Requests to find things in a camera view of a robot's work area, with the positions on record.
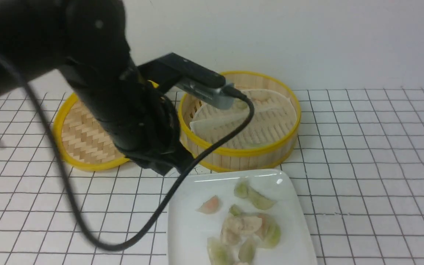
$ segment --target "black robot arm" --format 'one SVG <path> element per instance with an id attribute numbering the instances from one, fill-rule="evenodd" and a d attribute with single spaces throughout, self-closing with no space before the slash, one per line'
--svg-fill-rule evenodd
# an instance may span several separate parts
<path id="1" fill-rule="evenodd" d="M 58 69 L 119 151 L 161 175 L 193 160 L 165 92 L 176 85 L 220 109 L 233 102 L 223 76 L 174 53 L 137 67 L 120 0 L 0 0 L 0 52 L 28 79 Z M 0 67 L 0 95 L 15 87 Z"/>

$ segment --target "bamboo steamer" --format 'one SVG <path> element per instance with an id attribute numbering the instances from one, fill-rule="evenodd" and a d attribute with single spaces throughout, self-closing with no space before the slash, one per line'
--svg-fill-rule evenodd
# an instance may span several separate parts
<path id="1" fill-rule="evenodd" d="M 297 97 L 283 82 L 264 74 L 245 71 L 225 72 L 222 75 L 234 83 L 237 89 L 269 89 L 277 92 L 291 101 L 294 111 L 290 111 L 285 119 L 289 119 L 293 126 L 284 137 L 267 146 L 253 149 L 231 149 L 220 147 L 207 156 L 201 165 L 216 172 L 251 170 L 259 168 L 274 168 L 285 161 L 293 151 L 297 141 L 297 131 L 300 125 L 301 108 Z M 211 143 L 195 135 L 189 126 L 195 113 L 202 106 L 202 101 L 186 94 L 181 99 L 179 119 L 181 123 L 181 142 L 194 156 L 197 156 Z"/>
<path id="2" fill-rule="evenodd" d="M 72 94 L 61 106 L 53 125 L 66 163 L 83 171 L 101 171 L 129 159 L 119 152 L 91 112 Z"/>

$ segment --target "black grid line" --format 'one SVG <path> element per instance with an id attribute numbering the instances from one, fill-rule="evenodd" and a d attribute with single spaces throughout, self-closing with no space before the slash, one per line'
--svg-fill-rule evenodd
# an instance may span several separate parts
<path id="1" fill-rule="evenodd" d="M 83 210 L 83 207 L 84 207 L 84 203 L 86 202 L 86 198 L 87 198 L 87 196 L 88 196 L 88 191 L 89 191 L 89 188 L 91 188 L 91 183 L 92 183 L 92 181 L 93 181 L 93 179 L 94 179 L 94 172 L 93 172 L 93 177 L 89 180 L 89 184 L 88 184 L 88 189 L 86 190 L 86 195 L 84 196 L 84 198 L 83 198 L 83 203 L 81 203 L 81 206 L 80 206 L 80 212 L 81 212 L 81 214 L 82 214 L 82 210 Z M 78 224 L 77 223 L 75 223 L 75 225 L 74 225 L 74 228 L 73 228 L 73 231 L 72 231 L 72 234 L 71 234 L 71 237 L 70 237 L 70 241 L 69 241 L 69 243 L 68 243 L 68 246 L 66 247 L 66 253 L 65 253 L 65 255 L 64 255 L 64 258 L 63 258 L 63 262 L 62 262 L 62 265 L 64 264 L 64 262 L 65 262 L 65 260 L 66 260 L 66 256 L 68 255 L 68 253 L 69 253 L 69 251 L 70 251 L 70 246 L 71 246 L 71 243 L 72 243 L 72 241 L 73 241 L 73 237 L 74 237 L 74 234 L 76 233 L 76 228 L 78 227 Z"/>
<path id="2" fill-rule="evenodd" d="M 303 153 L 302 152 L 300 152 L 300 153 L 301 153 L 301 156 L 302 156 L 302 161 L 305 161 L 305 158 L 303 157 Z M 303 163 L 303 166 L 304 166 L 305 174 L 307 175 L 307 168 L 305 166 L 305 163 Z M 308 187 L 308 191 L 310 192 L 310 183 L 308 182 L 308 180 L 307 180 L 307 187 Z M 312 196 L 310 196 L 310 201 L 312 203 L 313 213 L 315 213 L 315 205 L 313 203 Z M 316 215 L 314 215 L 314 219 L 315 219 L 315 223 L 317 225 L 318 240 L 320 241 L 320 251 L 322 252 L 322 256 L 323 256 L 323 263 L 324 263 L 324 265 L 326 265 L 325 251 L 323 250 L 323 242 L 322 242 L 322 237 L 320 235 L 320 228 L 318 227 L 318 220 L 317 220 L 317 216 Z"/>
<path id="3" fill-rule="evenodd" d="M 420 159 L 420 156 L 419 156 L 419 154 L 418 154 L 418 152 L 416 152 L 417 153 L 417 156 L 418 156 L 418 159 L 420 160 L 420 161 L 422 161 L 421 159 Z M 405 181 L 406 181 L 406 183 L 407 183 L 407 185 L 408 185 L 408 187 L 409 187 L 409 190 L 410 190 L 410 192 L 411 192 L 411 194 L 412 194 L 412 196 L 414 197 L 414 195 L 413 195 L 413 191 L 412 191 L 412 188 L 410 187 L 410 185 L 409 185 L 409 182 L 408 182 L 408 180 L 407 180 L 407 178 L 404 178 L 405 179 Z M 421 213 L 422 211 L 421 211 L 421 208 L 420 208 L 420 205 L 418 204 L 418 202 L 417 202 L 417 200 L 414 200 L 415 201 L 415 204 L 417 205 L 417 208 L 418 208 L 418 210 L 419 210 L 419 212 Z"/>
<path id="4" fill-rule="evenodd" d="M 313 118 L 315 120 L 317 120 L 317 118 L 315 116 L 315 113 L 313 113 L 313 116 L 314 116 Z M 319 135 L 319 139 L 320 139 L 320 144 L 323 146 L 323 140 L 322 140 L 322 137 L 321 137 L 320 128 L 318 126 L 317 126 L 317 131 L 318 131 L 318 135 Z M 325 152 L 323 152 L 323 155 L 325 156 L 325 162 L 327 164 L 328 172 L 330 173 L 330 177 L 331 177 L 331 170 L 330 170 L 330 165 L 328 165 L 328 158 L 326 157 L 326 153 Z M 335 195 L 336 195 L 337 192 L 336 192 L 335 183 L 334 183 L 333 179 L 331 180 L 331 182 L 332 182 L 332 185 L 333 185 L 333 191 L 335 192 Z M 336 198 L 336 202 L 338 203 L 338 208 L 340 209 L 340 213 L 341 213 L 342 212 L 342 210 L 341 210 L 341 204 L 340 204 L 340 200 L 338 199 L 338 197 Z M 346 228 L 346 221 L 345 221 L 345 219 L 343 217 L 341 219 L 343 221 L 344 231 L 346 232 L 346 238 L 348 240 L 348 246 L 350 248 L 350 253 L 351 253 L 351 256 L 353 257 L 353 262 L 355 262 L 355 260 L 354 260 L 354 254 L 353 254 L 353 248 L 352 248 L 352 245 L 351 245 L 351 242 L 350 242 L 350 237 L 348 236 L 348 230 Z"/>
<path id="5" fill-rule="evenodd" d="M 328 98 L 330 98 L 330 93 L 329 93 L 328 91 L 326 91 L 326 93 L 327 93 L 327 95 L 328 95 Z M 332 108 L 332 110 L 333 110 L 333 104 L 332 104 L 332 102 L 331 102 L 331 101 L 330 101 L 330 106 L 331 106 L 331 108 Z M 340 124 L 338 124 L 338 129 L 340 130 L 340 134 L 341 134 L 341 127 L 340 127 Z M 353 170 L 353 174 L 354 174 L 354 176 L 356 176 L 356 170 L 354 169 L 354 165 L 353 165 L 353 163 L 351 162 L 351 156 L 350 156 L 350 153 L 348 152 L 348 149 L 347 149 L 347 146 L 346 146 L 346 142 L 345 142 L 345 140 L 344 140 L 344 139 L 343 139 L 343 144 L 344 144 L 345 149 L 346 149 L 346 154 L 348 155 L 348 158 L 350 159 L 350 164 L 351 164 L 351 168 L 352 168 L 352 170 Z M 328 166 L 328 172 L 330 173 L 330 177 L 332 177 L 332 173 L 331 173 L 330 166 Z M 361 186 L 360 186 L 359 181 L 356 181 L 356 183 L 357 183 L 357 185 L 358 185 L 359 192 L 362 194 Z M 336 196 L 336 195 L 338 195 L 338 193 L 336 192 L 336 188 L 335 188 L 335 184 L 334 184 L 334 183 L 333 183 L 333 188 L 335 189 L 335 196 Z M 367 205 L 366 205 L 366 203 L 365 203 L 364 197 L 362 197 L 362 201 L 363 201 L 363 203 L 364 203 L 365 212 L 366 212 L 366 213 L 369 213 L 369 211 L 367 210 Z M 371 218 L 368 218 L 368 219 L 369 219 L 369 222 L 370 222 L 370 225 L 371 225 L 372 233 L 374 233 L 374 234 L 375 234 L 374 225 L 372 224 L 372 220 L 371 220 Z M 379 249 L 379 254 L 381 255 L 381 257 L 383 257 L 383 255 L 382 255 L 382 250 L 381 250 L 381 246 L 380 246 L 380 244 L 379 244 L 379 240 L 377 239 L 377 237 L 375 237 L 375 242 L 377 243 L 377 248 Z"/>
<path id="6" fill-rule="evenodd" d="M 372 156 L 372 159 L 375 161 L 375 158 L 374 158 L 374 154 L 372 153 L 372 151 L 370 151 L 370 153 L 371 153 L 371 156 Z M 376 169 L 377 169 L 377 173 L 378 173 L 378 175 L 379 175 L 379 179 L 381 180 L 381 182 L 382 182 L 382 186 L 384 187 L 384 192 L 385 192 L 385 194 L 389 194 L 388 192 L 387 192 L 387 188 L 385 187 L 385 184 L 383 183 L 383 181 L 382 181 L 382 177 L 381 177 L 381 173 L 380 173 L 380 169 L 379 169 L 379 167 L 378 166 L 376 166 Z M 389 199 L 388 200 L 389 201 L 389 204 L 390 204 L 390 207 L 391 207 L 391 209 L 392 209 L 392 212 L 393 213 L 395 213 L 395 210 L 394 210 L 394 208 L 393 208 L 393 205 L 392 205 L 392 201 Z M 400 221 L 399 221 L 399 218 L 397 217 L 397 215 L 394 215 L 395 216 L 395 219 L 397 220 L 397 224 L 399 225 L 399 229 L 400 229 L 400 232 L 401 232 L 401 234 L 402 234 L 402 237 L 403 237 L 403 240 L 405 241 L 405 245 L 406 245 L 406 247 L 407 247 L 407 249 L 408 249 L 408 251 L 409 251 L 409 253 L 410 253 L 410 257 L 412 258 L 412 260 L 413 260 L 413 263 L 414 263 L 414 259 L 413 259 L 413 254 L 412 254 L 412 251 L 410 250 L 410 247 L 409 247 L 409 244 L 408 244 L 408 242 L 407 242 L 407 239 L 405 238 L 405 235 L 403 234 L 403 230 L 402 230 L 402 226 L 400 225 Z"/>

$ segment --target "dumpling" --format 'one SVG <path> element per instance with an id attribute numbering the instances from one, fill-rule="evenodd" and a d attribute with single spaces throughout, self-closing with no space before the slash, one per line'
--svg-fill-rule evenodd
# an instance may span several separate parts
<path id="1" fill-rule="evenodd" d="M 227 218 L 228 228 L 238 235 L 251 235 L 261 228 L 263 220 L 257 216 L 235 216 Z"/>
<path id="2" fill-rule="evenodd" d="M 251 201 L 253 206 L 257 209 L 263 211 L 271 209 L 276 204 L 275 200 L 266 198 L 251 187 L 248 187 L 248 200 Z"/>
<path id="3" fill-rule="evenodd" d="M 209 254 L 211 265 L 232 265 L 234 263 L 228 246 L 222 244 L 217 238 L 211 237 L 207 239 L 207 253 Z"/>
<path id="4" fill-rule="evenodd" d="M 238 253 L 238 259 L 241 262 L 251 263 L 254 259 L 255 253 L 256 253 L 256 241 L 254 241 L 253 237 L 249 237 L 240 247 L 240 250 Z"/>
<path id="5" fill-rule="evenodd" d="M 236 204 L 232 205 L 229 209 L 229 213 L 233 216 L 239 216 L 243 213 L 243 211 Z"/>
<path id="6" fill-rule="evenodd" d="M 240 243 L 240 236 L 233 233 L 227 226 L 227 220 L 223 222 L 222 231 L 220 231 L 220 241 L 225 245 L 237 245 Z"/>
<path id="7" fill-rule="evenodd" d="M 217 195 L 213 196 L 209 200 L 200 206 L 197 211 L 201 213 L 205 213 L 206 215 L 211 215 L 212 213 L 216 213 L 220 208 L 220 200 Z"/>

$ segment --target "black cable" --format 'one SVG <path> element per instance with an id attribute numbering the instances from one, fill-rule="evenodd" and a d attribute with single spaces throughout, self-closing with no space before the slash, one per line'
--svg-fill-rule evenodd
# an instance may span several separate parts
<path id="1" fill-rule="evenodd" d="M 234 88 L 225 89 L 224 93 L 228 94 L 231 97 L 240 99 L 244 101 L 246 104 L 248 104 L 250 108 L 250 112 L 245 119 L 245 121 L 238 126 L 236 129 L 234 129 L 230 134 L 226 135 L 216 143 L 212 144 L 209 148 L 205 149 L 204 152 L 199 154 L 192 162 L 191 164 L 181 173 L 181 175 L 178 177 L 178 179 L 173 183 L 172 187 L 170 188 L 170 191 L 166 194 L 163 201 L 160 203 L 160 206 L 155 210 L 155 212 L 152 214 L 151 218 L 146 222 L 146 224 L 143 226 L 143 228 L 132 238 L 125 241 L 124 243 L 112 245 L 103 243 L 100 240 L 98 240 L 96 237 L 94 237 L 89 230 L 89 228 L 86 225 L 86 222 L 84 222 L 83 217 L 81 216 L 81 212 L 78 208 L 78 204 L 76 203 L 75 197 L 73 195 L 73 189 L 72 185 L 70 183 L 68 174 L 66 173 L 66 169 L 64 167 L 64 164 L 62 162 L 62 156 L 60 154 L 60 151 L 58 149 L 57 142 L 55 141 L 55 138 L 52 134 L 52 131 L 50 129 L 50 125 L 48 122 L 47 117 L 45 116 L 42 107 L 38 103 L 37 97 L 30 86 L 30 84 L 25 80 L 24 75 L 22 72 L 17 69 L 5 56 L 0 54 L 0 65 L 7 70 L 7 72 L 14 77 L 14 79 L 18 82 L 20 86 L 23 87 L 27 95 L 29 96 L 30 101 L 32 102 L 35 111 L 37 112 L 37 115 L 40 117 L 40 120 L 42 121 L 42 126 L 45 129 L 45 133 L 47 134 L 47 137 L 49 139 L 50 145 L 52 146 L 52 151 L 54 152 L 57 165 L 59 168 L 59 171 L 61 173 L 61 178 L 64 183 L 65 189 L 66 189 L 66 196 L 68 197 L 68 200 L 70 202 L 70 206 L 72 208 L 74 217 L 76 219 L 76 222 L 78 223 L 81 232 L 86 237 L 87 240 L 89 240 L 94 246 L 101 248 L 106 251 L 121 251 L 125 250 L 132 245 L 135 245 L 145 234 L 150 230 L 150 228 L 155 224 L 156 220 L 158 220 L 158 217 L 163 212 L 163 210 L 166 208 L 166 205 L 171 200 L 174 193 L 177 191 L 181 183 L 184 181 L 186 176 L 190 173 L 190 171 L 199 164 L 199 162 L 204 159 L 206 156 L 210 155 L 215 149 L 222 146 L 227 141 L 231 140 L 233 137 L 235 137 L 237 134 L 239 134 L 250 122 L 254 115 L 254 106 L 251 100 L 247 98 L 244 94 L 239 92 L 239 90 Z"/>

